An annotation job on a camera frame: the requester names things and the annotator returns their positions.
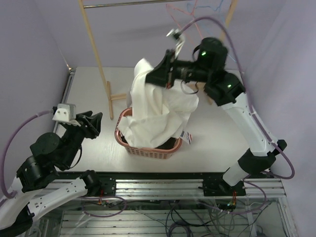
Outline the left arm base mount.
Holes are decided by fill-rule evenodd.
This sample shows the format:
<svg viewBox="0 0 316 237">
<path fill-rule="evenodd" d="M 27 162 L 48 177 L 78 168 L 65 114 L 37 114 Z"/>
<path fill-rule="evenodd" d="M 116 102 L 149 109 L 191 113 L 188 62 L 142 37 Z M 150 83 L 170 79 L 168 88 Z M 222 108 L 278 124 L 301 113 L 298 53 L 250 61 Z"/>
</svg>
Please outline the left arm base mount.
<svg viewBox="0 0 316 237">
<path fill-rule="evenodd" d="M 109 197 L 116 195 L 116 180 L 112 177 L 101 177 L 99 181 L 99 186 L 97 192 L 95 193 L 97 197 Z"/>
</svg>

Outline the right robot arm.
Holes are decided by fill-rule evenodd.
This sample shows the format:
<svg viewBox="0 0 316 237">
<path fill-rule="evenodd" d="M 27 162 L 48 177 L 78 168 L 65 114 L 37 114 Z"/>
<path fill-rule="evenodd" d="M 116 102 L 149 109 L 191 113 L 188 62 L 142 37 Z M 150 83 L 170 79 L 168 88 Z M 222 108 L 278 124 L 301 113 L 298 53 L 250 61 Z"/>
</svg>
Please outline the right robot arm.
<svg viewBox="0 0 316 237">
<path fill-rule="evenodd" d="M 176 79 L 203 82 L 207 96 L 236 123 L 249 148 L 223 173 L 217 184 L 218 191 L 226 196 L 242 179 L 270 168 L 287 143 L 265 129 L 249 104 L 242 82 L 225 71 L 228 49 L 220 40 L 204 38 L 194 51 L 198 53 L 196 60 L 182 61 L 177 59 L 175 50 L 167 50 L 163 60 L 146 75 L 145 82 L 165 88 L 171 88 Z"/>
</svg>

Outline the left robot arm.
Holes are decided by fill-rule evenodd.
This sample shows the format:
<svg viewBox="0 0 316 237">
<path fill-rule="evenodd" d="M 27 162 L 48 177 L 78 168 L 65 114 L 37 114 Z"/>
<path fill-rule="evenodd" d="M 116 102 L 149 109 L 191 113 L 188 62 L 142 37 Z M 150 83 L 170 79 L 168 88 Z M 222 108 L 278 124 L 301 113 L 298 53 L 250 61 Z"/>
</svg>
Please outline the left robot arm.
<svg viewBox="0 0 316 237">
<path fill-rule="evenodd" d="M 58 170 L 71 168 L 84 139 L 95 139 L 101 131 L 102 113 L 91 111 L 77 114 L 78 125 L 65 124 L 65 133 L 59 137 L 53 132 L 45 133 L 30 146 L 32 155 L 17 170 L 10 187 L 13 198 L 0 201 L 0 235 L 15 237 L 29 229 L 50 211 L 61 205 L 100 192 L 101 182 L 93 170 L 47 195 L 36 197 L 48 184 L 58 178 Z"/>
</svg>

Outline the pink wire hanger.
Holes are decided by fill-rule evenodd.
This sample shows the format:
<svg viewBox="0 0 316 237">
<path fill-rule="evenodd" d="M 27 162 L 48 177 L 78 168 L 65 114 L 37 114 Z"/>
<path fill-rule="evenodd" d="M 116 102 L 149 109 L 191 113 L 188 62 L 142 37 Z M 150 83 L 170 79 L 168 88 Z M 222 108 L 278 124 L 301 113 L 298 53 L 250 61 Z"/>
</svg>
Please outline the pink wire hanger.
<svg viewBox="0 0 316 237">
<path fill-rule="evenodd" d="M 186 9 L 182 9 L 173 4 L 167 3 L 166 11 L 169 14 L 169 16 L 172 18 L 173 22 L 177 25 L 177 27 L 179 29 L 182 29 L 189 21 L 196 19 L 195 10 L 197 7 L 197 3 L 198 3 L 197 0 L 188 1 L 186 3 Z M 190 32 L 189 30 L 186 30 L 185 32 L 185 37 L 191 44 L 195 42 L 194 38 L 196 36 L 196 33 L 199 36 L 199 38 L 202 38 L 202 34 L 197 23 L 195 23 L 195 29 L 193 33 Z"/>
</svg>

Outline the dark striped shirt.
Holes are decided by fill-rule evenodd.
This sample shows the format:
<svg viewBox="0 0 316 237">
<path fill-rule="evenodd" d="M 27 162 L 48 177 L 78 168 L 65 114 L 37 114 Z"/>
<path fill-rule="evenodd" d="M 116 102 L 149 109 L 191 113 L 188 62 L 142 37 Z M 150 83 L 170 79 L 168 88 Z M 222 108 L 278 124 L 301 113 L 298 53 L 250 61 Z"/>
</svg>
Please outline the dark striped shirt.
<svg viewBox="0 0 316 237">
<path fill-rule="evenodd" d="M 125 140 L 125 137 L 123 135 L 119 135 L 118 137 L 119 137 L 119 140 L 123 142 L 123 144 L 128 145 L 128 143 Z M 174 148 L 177 141 L 178 141 L 178 139 L 176 139 L 176 138 L 169 138 L 165 143 L 156 147 L 156 149 L 170 150 L 170 149 Z"/>
</svg>

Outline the blue wire hanger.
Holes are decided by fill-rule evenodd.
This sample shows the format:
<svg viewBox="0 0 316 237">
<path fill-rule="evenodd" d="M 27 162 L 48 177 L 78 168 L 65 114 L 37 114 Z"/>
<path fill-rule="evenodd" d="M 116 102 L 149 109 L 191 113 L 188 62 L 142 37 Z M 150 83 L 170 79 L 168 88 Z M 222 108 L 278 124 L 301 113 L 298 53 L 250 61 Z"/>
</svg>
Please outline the blue wire hanger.
<svg viewBox="0 0 316 237">
<path fill-rule="evenodd" d="M 188 3 L 187 10 L 193 19 L 202 16 L 214 17 L 228 30 L 237 2 L 237 0 L 197 0 L 194 3 Z M 226 41 L 225 33 L 208 20 L 200 20 L 196 22 L 195 26 L 201 38 L 218 37 L 220 40 Z"/>
</svg>

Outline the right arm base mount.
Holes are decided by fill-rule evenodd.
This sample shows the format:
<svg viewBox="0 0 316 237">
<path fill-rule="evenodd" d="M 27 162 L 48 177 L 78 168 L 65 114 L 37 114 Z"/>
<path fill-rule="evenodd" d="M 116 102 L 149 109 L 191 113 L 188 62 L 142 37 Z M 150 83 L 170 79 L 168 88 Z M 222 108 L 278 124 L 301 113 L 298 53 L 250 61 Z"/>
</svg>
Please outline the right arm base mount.
<svg viewBox="0 0 316 237">
<path fill-rule="evenodd" d="M 242 181 L 231 187 L 222 179 L 222 173 L 203 174 L 202 179 L 202 184 L 198 189 L 203 191 L 205 197 L 233 196 L 233 194 L 237 196 L 246 195 Z"/>
</svg>

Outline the white shirt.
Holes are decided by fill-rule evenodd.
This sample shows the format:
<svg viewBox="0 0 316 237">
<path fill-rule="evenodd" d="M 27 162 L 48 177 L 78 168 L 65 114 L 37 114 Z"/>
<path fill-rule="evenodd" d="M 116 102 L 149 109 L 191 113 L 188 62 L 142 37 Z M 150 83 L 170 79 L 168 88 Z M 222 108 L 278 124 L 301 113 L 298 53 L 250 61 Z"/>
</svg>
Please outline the white shirt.
<svg viewBox="0 0 316 237">
<path fill-rule="evenodd" d="M 179 138 L 198 107 L 198 96 L 178 81 L 171 89 L 146 83 L 152 70 L 145 58 L 136 64 L 130 89 L 132 114 L 118 123 L 128 145 L 135 148 L 157 148 L 169 138 Z"/>
</svg>

